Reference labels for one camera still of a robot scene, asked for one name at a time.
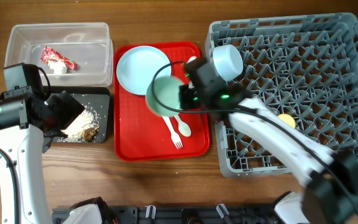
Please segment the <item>black plastic tray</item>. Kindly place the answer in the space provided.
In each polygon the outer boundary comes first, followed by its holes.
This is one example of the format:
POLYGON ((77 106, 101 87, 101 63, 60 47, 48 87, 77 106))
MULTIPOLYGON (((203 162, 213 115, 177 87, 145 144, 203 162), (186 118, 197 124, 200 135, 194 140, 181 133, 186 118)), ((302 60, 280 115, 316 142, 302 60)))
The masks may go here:
MULTIPOLYGON (((86 142, 78 143, 102 143, 106 140, 109 123, 110 110, 110 92, 104 87, 84 87, 84 86, 53 86, 51 88, 52 95, 59 95, 62 91, 68 92, 72 97, 79 101, 85 110, 95 110, 99 114, 98 132, 88 129, 85 132, 86 142)), ((65 137, 44 137, 44 145, 50 146, 55 138, 65 137)))

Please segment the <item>light blue plate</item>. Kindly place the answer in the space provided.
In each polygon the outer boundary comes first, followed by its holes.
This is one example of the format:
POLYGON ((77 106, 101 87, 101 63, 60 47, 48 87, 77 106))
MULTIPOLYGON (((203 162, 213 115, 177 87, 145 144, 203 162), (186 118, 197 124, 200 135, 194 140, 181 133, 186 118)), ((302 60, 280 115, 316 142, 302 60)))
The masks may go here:
POLYGON ((145 95, 155 73, 170 61, 160 49, 141 45, 128 50, 119 59, 116 76, 129 93, 145 95))

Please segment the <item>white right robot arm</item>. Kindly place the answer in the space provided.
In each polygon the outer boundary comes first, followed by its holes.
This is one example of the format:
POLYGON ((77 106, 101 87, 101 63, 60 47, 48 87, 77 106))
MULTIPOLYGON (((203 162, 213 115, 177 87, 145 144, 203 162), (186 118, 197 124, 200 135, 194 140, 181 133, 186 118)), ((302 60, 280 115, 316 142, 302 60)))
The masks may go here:
POLYGON ((297 131, 239 85, 229 85, 203 58, 185 62, 190 82, 155 74, 147 104, 160 116, 216 114, 257 141, 287 166, 304 188, 279 200, 275 213, 284 223, 345 223, 358 217, 358 161, 334 152, 297 131))

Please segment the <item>red serving tray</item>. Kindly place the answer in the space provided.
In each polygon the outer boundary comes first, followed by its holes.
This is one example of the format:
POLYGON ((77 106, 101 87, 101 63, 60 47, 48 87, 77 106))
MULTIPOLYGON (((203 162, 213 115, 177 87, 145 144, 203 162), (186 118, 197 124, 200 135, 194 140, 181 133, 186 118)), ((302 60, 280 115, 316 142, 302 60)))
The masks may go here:
POLYGON ((203 155, 210 146, 206 114, 180 114, 191 129, 191 136, 181 136, 183 147, 177 149, 161 117, 147 107, 145 98, 129 93, 114 77, 114 147, 125 161, 149 161, 203 155))

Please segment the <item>white plastic fork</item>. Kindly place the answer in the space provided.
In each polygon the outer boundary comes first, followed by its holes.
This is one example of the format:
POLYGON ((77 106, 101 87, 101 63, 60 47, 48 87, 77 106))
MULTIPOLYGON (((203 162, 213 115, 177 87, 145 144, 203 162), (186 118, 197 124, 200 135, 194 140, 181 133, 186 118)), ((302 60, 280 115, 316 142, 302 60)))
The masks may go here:
POLYGON ((181 149, 183 147, 183 144, 181 142, 181 139, 180 139, 179 135, 175 132, 169 117, 163 116, 162 118, 163 118, 165 124, 167 125, 167 128, 168 128, 168 130, 170 132, 170 135, 171 135, 171 140, 174 143, 175 147, 177 149, 181 149))

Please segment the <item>mint green bowl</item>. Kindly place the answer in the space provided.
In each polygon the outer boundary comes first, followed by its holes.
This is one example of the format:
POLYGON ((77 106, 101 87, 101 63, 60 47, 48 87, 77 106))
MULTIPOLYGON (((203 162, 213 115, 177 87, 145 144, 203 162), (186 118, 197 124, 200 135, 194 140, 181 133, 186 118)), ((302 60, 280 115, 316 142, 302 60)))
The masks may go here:
MULTIPOLYGON (((179 92, 180 86, 184 83, 177 77, 161 77, 154 80, 155 95, 158 100, 170 108, 181 110, 179 92)), ((145 101, 151 112, 157 116, 172 117, 178 112, 168 110, 159 104, 152 93, 152 85, 149 85, 145 96, 145 101)))

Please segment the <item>yellow plastic cup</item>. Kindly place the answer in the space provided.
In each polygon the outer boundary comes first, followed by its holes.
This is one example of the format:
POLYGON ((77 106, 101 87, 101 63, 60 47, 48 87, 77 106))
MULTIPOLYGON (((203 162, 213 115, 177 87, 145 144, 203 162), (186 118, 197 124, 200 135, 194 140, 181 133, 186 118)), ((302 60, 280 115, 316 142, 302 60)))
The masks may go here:
POLYGON ((291 126, 292 128, 296 128, 295 119, 289 114, 279 114, 278 117, 286 124, 291 126))

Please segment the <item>white plastic spoon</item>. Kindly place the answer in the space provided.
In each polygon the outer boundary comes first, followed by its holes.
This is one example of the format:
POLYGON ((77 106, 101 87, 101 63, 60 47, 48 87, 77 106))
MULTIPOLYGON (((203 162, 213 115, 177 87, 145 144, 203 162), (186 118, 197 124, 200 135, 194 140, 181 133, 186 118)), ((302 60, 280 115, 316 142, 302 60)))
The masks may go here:
POLYGON ((178 123, 178 130, 181 135, 184 137, 190 137, 191 136, 191 129, 188 124, 186 124, 184 121, 181 120, 179 115, 175 115, 174 118, 176 119, 178 123))

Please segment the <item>red snack wrapper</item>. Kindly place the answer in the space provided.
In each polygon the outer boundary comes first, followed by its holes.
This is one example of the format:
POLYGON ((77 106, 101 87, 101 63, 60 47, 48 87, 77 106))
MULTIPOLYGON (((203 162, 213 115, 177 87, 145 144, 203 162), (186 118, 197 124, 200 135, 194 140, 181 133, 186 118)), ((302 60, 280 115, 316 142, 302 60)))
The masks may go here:
POLYGON ((62 54, 58 53, 56 50, 50 48, 50 47, 45 47, 42 54, 41 54, 41 58, 40 61, 48 64, 49 61, 51 62, 63 62, 65 64, 65 66, 69 69, 72 70, 77 70, 77 64, 70 60, 67 57, 64 57, 62 54))

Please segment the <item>white tissue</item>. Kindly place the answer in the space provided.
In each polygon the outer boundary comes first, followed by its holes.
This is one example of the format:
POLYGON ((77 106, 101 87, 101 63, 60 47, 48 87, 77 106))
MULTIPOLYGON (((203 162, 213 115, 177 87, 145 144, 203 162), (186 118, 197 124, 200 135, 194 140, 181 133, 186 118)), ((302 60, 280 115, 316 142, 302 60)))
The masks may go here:
POLYGON ((48 61, 48 66, 49 66, 50 69, 53 70, 54 75, 66 74, 67 73, 68 68, 65 65, 65 63, 63 62, 63 60, 57 60, 57 61, 49 60, 48 61))

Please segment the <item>light blue bowl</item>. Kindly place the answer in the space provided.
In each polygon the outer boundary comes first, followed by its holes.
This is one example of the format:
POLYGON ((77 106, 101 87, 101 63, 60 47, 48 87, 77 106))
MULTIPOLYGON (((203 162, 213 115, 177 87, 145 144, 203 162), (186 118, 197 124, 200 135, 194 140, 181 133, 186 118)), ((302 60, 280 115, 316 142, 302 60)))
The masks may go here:
POLYGON ((242 57, 233 45, 223 45, 213 50, 213 63, 218 75, 226 82, 238 77, 244 69, 242 57))

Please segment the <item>rice and food scraps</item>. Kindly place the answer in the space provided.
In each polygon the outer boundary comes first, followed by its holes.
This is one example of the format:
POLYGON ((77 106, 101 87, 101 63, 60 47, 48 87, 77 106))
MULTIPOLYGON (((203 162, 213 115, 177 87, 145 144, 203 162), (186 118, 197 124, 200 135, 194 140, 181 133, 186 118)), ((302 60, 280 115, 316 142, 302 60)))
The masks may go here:
POLYGON ((98 132, 99 114, 95 110, 83 111, 66 129, 62 132, 66 134, 65 138, 55 138, 56 142, 86 142, 85 132, 88 129, 92 129, 94 132, 98 132))

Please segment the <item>grey dishwasher rack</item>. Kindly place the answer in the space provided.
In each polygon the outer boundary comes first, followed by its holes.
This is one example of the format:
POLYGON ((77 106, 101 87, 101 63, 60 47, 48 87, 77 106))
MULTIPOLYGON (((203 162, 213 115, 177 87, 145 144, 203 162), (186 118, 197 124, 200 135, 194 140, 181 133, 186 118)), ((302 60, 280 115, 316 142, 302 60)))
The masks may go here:
POLYGON ((236 83, 298 131, 358 158, 358 20, 351 13, 216 21, 205 52, 234 45, 236 83))

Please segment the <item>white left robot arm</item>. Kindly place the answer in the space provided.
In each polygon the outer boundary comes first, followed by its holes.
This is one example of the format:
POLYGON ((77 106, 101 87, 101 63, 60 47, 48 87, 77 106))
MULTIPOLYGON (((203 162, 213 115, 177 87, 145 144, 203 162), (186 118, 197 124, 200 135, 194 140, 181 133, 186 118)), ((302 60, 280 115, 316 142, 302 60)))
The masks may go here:
POLYGON ((1 221, 51 223, 42 154, 85 108, 66 91, 49 98, 13 91, 1 96, 1 221))

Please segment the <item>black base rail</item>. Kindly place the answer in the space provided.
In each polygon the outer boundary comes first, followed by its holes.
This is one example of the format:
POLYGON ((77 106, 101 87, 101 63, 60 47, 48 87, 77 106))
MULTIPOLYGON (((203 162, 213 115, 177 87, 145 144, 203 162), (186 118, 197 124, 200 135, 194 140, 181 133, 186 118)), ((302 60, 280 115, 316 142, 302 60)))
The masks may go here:
POLYGON ((270 204, 245 204, 231 207, 225 204, 201 207, 136 207, 111 206, 115 223, 181 224, 181 223, 273 223, 282 221, 270 204))

